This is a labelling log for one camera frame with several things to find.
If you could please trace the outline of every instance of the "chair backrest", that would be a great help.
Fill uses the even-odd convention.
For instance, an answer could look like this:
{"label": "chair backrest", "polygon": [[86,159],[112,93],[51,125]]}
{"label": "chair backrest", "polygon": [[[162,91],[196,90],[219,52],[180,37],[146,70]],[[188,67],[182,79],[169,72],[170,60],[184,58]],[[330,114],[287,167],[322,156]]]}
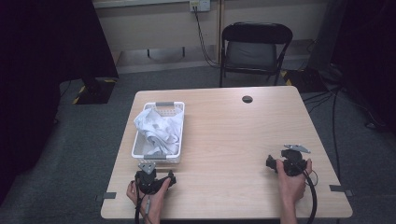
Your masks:
{"label": "chair backrest", "polygon": [[237,22],[224,28],[221,40],[247,43],[286,44],[293,38],[287,26],[277,23]]}

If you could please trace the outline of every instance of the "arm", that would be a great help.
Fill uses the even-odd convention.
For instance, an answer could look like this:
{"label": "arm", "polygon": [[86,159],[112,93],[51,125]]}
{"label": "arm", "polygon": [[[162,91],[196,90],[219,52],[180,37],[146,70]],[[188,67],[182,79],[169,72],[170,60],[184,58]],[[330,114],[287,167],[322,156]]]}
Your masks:
{"label": "arm", "polygon": [[[163,210],[163,197],[165,196],[166,191],[169,188],[169,183],[171,182],[170,178],[166,178],[163,181],[163,185],[160,190],[156,194],[146,195],[143,198],[142,206],[140,208],[140,214],[145,219],[145,223],[148,224],[160,224],[161,220],[161,211]],[[129,184],[128,189],[126,191],[126,195],[128,198],[137,204],[137,195],[136,195],[136,183],[133,181]],[[143,197],[144,193],[142,191],[139,192],[139,196]],[[146,205],[149,200],[149,210],[148,215],[146,215]]]}
{"label": "arm", "polygon": [[[297,224],[295,204],[304,197],[305,176],[288,176],[283,168],[283,162],[276,160],[276,169],[278,172],[278,189],[282,205],[280,214],[281,224]],[[312,172],[312,161],[308,160],[306,164],[308,174]]]}

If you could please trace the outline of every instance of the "plastic basket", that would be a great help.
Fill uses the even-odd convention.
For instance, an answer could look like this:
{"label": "plastic basket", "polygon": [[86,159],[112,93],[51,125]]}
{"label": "plastic basket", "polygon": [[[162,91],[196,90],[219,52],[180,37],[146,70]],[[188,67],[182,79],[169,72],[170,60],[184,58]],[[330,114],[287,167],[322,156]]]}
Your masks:
{"label": "plastic basket", "polygon": [[[146,103],[143,110],[154,108],[159,115],[162,117],[173,117],[177,112],[176,108],[181,109],[184,112],[183,102],[156,102],[156,103]],[[180,130],[180,140],[178,146],[178,153],[176,155],[145,155],[144,152],[150,151],[154,146],[146,140],[146,137],[140,133],[136,132],[136,137],[134,139],[134,148],[132,150],[132,157],[138,159],[140,162],[153,161],[156,163],[180,163],[181,154],[181,140],[183,136],[183,124],[184,117],[181,123]]]}

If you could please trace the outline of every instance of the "wall outlet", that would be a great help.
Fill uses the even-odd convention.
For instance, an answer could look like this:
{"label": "wall outlet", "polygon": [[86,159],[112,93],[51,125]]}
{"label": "wall outlet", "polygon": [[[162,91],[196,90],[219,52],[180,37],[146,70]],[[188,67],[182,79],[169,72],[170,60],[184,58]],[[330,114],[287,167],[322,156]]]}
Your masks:
{"label": "wall outlet", "polygon": [[210,0],[194,0],[190,1],[190,12],[196,11],[210,11]]}

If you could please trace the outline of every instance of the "white cloth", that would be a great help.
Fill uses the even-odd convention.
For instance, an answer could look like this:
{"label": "white cloth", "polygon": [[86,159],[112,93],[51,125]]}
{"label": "white cloth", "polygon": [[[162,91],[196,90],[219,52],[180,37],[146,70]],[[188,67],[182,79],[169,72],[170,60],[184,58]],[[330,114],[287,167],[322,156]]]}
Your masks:
{"label": "white cloth", "polygon": [[134,119],[137,130],[153,145],[153,149],[145,154],[178,153],[184,112],[179,108],[176,108],[176,112],[173,117],[162,117],[155,109],[149,108],[140,112]]}

